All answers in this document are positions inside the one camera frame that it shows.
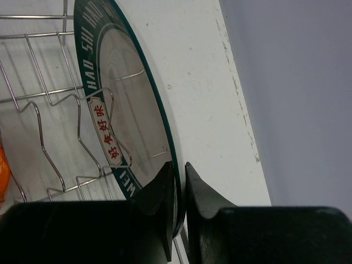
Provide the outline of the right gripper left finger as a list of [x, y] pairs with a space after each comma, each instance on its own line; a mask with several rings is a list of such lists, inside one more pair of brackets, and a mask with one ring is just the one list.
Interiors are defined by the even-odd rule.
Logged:
[[175, 182], [173, 162], [166, 162], [154, 179], [132, 197], [138, 209], [156, 220], [156, 230], [167, 261], [172, 259]]

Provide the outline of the green rimmed printed plate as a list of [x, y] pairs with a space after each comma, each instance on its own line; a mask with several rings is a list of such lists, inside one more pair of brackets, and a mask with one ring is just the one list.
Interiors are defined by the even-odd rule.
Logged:
[[116, 1], [76, 1], [74, 38], [93, 125], [126, 198], [174, 167], [173, 235], [184, 222], [184, 173], [171, 118], [141, 40]]

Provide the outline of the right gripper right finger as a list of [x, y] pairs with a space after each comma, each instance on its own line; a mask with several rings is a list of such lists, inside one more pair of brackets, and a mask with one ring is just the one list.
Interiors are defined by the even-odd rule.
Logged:
[[235, 205], [185, 164], [186, 217], [190, 263], [229, 263], [228, 225], [223, 210]]

